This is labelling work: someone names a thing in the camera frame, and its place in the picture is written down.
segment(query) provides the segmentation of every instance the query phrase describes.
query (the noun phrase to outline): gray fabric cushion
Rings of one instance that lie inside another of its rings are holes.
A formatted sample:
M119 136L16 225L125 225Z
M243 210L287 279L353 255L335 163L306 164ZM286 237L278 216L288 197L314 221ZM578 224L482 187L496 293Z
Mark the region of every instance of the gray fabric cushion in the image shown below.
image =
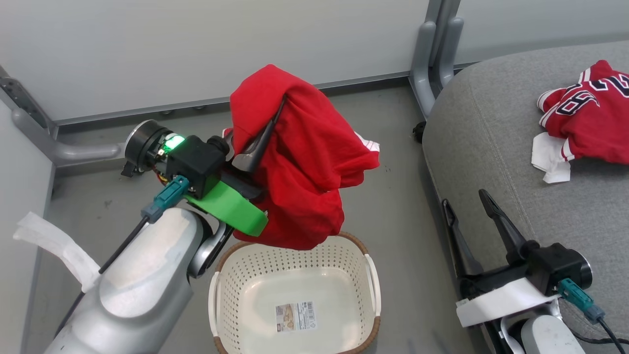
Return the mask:
M423 148L440 198L460 217L471 250L486 270L506 264L504 246L478 197L485 188L525 237L581 252L594 270L588 290L618 336L629 338L629 166L572 161L570 182L547 185L531 165L541 112L537 98L577 82L599 59L629 72L629 42L537 50L470 66L441 92ZM591 338L606 336L562 304L566 323ZM614 353L613 345L584 345Z

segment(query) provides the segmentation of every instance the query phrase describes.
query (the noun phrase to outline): white panel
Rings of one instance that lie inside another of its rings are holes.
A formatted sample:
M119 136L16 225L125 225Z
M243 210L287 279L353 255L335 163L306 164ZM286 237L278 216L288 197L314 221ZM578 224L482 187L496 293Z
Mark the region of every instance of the white panel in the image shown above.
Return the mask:
M0 101L3 142L3 182L0 186L0 343L2 352L18 354L26 323L37 247L15 241L17 222L29 211L42 215L52 164L11 121L11 110Z
M627 0L461 0L457 16L465 25L455 63L629 39L628 15Z
M54 120L229 96L273 63L313 83L408 71L428 0L20 0L0 64Z

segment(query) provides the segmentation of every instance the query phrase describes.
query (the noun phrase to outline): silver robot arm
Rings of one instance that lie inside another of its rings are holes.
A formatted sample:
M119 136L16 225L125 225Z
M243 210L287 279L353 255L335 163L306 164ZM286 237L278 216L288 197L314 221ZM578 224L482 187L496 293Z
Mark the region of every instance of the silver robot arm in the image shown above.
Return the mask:
M45 353L157 353L192 297L188 276L199 276L228 237L224 224L216 234L208 230L200 215L181 208L147 224Z

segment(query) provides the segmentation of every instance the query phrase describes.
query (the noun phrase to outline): white plastic basket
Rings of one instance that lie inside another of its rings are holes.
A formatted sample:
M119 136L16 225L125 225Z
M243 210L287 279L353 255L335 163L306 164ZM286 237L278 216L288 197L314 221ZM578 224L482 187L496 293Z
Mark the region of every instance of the white plastic basket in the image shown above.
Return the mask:
M310 251L238 243L209 287L221 354L360 353L376 338L380 309L374 262L344 232Z

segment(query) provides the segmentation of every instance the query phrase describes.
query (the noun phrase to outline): black wheel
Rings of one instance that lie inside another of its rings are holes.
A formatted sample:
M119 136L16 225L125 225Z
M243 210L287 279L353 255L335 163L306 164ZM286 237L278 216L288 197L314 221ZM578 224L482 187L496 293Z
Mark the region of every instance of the black wheel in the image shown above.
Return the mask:
M424 136L424 129L426 129L426 122L419 123L413 129L413 135L415 136L415 140L420 144L421 144L421 139Z

